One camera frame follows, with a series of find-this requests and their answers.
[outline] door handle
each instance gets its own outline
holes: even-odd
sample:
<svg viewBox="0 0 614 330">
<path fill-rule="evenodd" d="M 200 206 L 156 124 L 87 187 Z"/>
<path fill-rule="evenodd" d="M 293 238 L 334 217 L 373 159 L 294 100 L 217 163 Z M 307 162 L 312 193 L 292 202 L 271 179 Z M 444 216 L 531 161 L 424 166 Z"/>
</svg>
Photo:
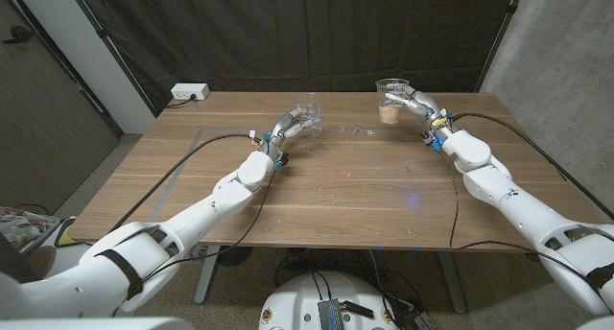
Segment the door handle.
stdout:
<svg viewBox="0 0 614 330">
<path fill-rule="evenodd" d="M 11 27 L 12 39 L 2 40 L 4 44 L 28 42 L 35 34 L 22 26 Z"/>
</svg>

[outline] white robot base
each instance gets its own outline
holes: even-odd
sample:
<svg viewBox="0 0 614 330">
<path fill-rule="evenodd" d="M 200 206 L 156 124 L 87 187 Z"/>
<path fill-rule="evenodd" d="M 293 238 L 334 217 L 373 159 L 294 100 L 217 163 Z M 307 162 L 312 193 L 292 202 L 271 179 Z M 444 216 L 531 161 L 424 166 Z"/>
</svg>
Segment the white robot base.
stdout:
<svg viewBox="0 0 614 330">
<path fill-rule="evenodd" d="M 374 318 L 341 311 L 342 328 L 322 326 L 319 317 L 320 294 L 323 300 L 350 301 L 373 311 Z M 339 271 L 304 273 L 279 287 L 265 302 L 258 329 L 396 329 L 384 308 L 382 295 L 362 279 Z"/>
</svg>

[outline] door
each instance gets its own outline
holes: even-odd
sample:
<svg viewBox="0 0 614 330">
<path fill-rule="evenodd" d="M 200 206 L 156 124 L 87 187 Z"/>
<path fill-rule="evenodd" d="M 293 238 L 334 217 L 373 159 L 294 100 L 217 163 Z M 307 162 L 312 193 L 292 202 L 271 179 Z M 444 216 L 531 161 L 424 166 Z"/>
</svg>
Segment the door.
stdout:
<svg viewBox="0 0 614 330">
<path fill-rule="evenodd" d="M 0 0 L 0 39 L 13 39 L 12 27 L 30 30 Z M 36 203 L 55 212 L 117 143 L 35 36 L 0 43 L 0 205 Z"/>
</svg>

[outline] wooden table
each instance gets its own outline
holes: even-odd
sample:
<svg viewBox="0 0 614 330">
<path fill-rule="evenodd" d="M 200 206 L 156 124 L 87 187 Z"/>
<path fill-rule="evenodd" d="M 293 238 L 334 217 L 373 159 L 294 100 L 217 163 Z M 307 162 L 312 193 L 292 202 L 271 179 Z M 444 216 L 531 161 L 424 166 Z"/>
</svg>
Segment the wooden table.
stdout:
<svg viewBox="0 0 614 330">
<path fill-rule="evenodd" d="M 493 95 L 431 95 L 449 112 L 480 112 L 519 128 Z M 257 130 L 262 135 L 292 109 L 295 96 L 212 92 L 205 101 L 166 109 L 85 208 L 71 235 L 78 240 L 100 239 L 191 146 L 226 133 Z M 409 111 L 399 124 L 385 125 L 379 122 L 377 103 L 375 93 L 323 94 L 323 134 L 286 141 L 282 149 L 290 154 L 290 163 L 275 175 L 262 214 L 243 246 L 450 246 L 456 198 L 442 158 L 424 146 L 423 129 Z M 577 191 L 513 132 L 480 118 L 465 117 L 457 124 L 488 143 L 521 187 L 569 219 L 598 222 Z M 253 150 L 246 138 L 228 138 L 203 148 L 129 222 L 169 219 L 208 196 L 213 185 Z M 467 193 L 456 170 L 454 175 L 460 206 L 453 247 L 481 240 L 528 244 L 503 215 Z M 261 190 L 249 208 L 223 220 L 203 241 L 209 245 L 236 242 L 256 215 L 263 194 Z"/>
</svg>

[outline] black curtain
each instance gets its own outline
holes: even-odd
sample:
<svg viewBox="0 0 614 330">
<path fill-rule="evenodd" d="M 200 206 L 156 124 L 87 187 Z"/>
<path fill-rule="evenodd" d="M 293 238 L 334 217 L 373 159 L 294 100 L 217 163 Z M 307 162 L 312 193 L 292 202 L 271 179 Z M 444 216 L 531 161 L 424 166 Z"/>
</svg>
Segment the black curtain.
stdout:
<svg viewBox="0 0 614 330">
<path fill-rule="evenodd" d="M 159 113 L 175 83 L 473 91 L 509 0 L 84 0 Z"/>
</svg>

